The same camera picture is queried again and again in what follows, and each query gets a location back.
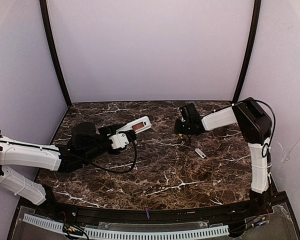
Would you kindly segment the white remote control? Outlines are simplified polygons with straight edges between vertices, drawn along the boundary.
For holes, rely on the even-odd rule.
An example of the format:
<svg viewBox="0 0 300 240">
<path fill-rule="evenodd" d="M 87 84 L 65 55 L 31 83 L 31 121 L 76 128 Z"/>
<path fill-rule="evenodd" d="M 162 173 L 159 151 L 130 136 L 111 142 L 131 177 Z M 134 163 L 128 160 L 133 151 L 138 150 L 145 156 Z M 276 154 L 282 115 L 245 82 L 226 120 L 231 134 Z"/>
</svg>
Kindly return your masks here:
<svg viewBox="0 0 300 240">
<path fill-rule="evenodd" d="M 148 116 L 143 116 L 134 121 L 131 121 L 116 130 L 117 133 L 133 130 L 136 134 L 144 132 L 152 127 Z"/>
</svg>

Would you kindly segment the white battery cover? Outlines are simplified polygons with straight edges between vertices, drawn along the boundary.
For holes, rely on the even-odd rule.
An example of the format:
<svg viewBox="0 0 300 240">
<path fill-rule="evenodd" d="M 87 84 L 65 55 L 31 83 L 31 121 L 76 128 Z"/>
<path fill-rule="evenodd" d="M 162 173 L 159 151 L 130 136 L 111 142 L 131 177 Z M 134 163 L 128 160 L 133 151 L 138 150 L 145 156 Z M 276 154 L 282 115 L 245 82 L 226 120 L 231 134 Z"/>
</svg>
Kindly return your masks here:
<svg viewBox="0 0 300 240">
<path fill-rule="evenodd" d="M 202 150 L 200 150 L 199 148 L 196 148 L 195 149 L 195 152 L 202 158 L 202 159 L 205 159 L 206 158 L 206 155 L 203 153 Z"/>
</svg>

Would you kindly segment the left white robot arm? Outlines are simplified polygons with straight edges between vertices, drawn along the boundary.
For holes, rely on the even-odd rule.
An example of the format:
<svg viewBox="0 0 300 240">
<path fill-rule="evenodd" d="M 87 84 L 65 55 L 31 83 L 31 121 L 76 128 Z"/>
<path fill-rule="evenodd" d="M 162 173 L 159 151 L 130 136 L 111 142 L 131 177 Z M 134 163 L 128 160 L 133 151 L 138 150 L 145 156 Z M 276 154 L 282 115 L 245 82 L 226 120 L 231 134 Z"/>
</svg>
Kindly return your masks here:
<svg viewBox="0 0 300 240">
<path fill-rule="evenodd" d="M 65 145 L 20 142 L 2 136 L 0 131 L 0 186 L 37 206 L 53 206 L 56 199 L 50 187 L 27 179 L 11 166 L 71 173 L 92 164 L 94 158 L 104 153 L 118 155 L 129 143 L 134 143 L 136 137 L 135 131 L 124 124 L 97 129 L 91 122 L 73 127 Z"/>
</svg>

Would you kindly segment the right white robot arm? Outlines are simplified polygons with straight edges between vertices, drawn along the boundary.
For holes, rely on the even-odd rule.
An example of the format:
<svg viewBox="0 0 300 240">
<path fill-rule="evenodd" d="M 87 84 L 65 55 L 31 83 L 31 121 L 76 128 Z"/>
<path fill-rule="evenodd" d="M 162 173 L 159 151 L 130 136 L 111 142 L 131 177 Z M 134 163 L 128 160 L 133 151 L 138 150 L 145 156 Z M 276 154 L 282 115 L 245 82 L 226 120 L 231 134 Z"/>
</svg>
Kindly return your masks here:
<svg viewBox="0 0 300 240">
<path fill-rule="evenodd" d="M 270 107 L 263 101 L 249 97 L 202 116 L 195 105 L 189 103 L 179 108 L 181 119 L 177 119 L 174 125 L 176 134 L 198 136 L 221 127 L 237 124 L 250 150 L 251 198 L 261 198 L 271 190 L 270 148 L 276 118 L 271 118 L 261 105 Z"/>
</svg>

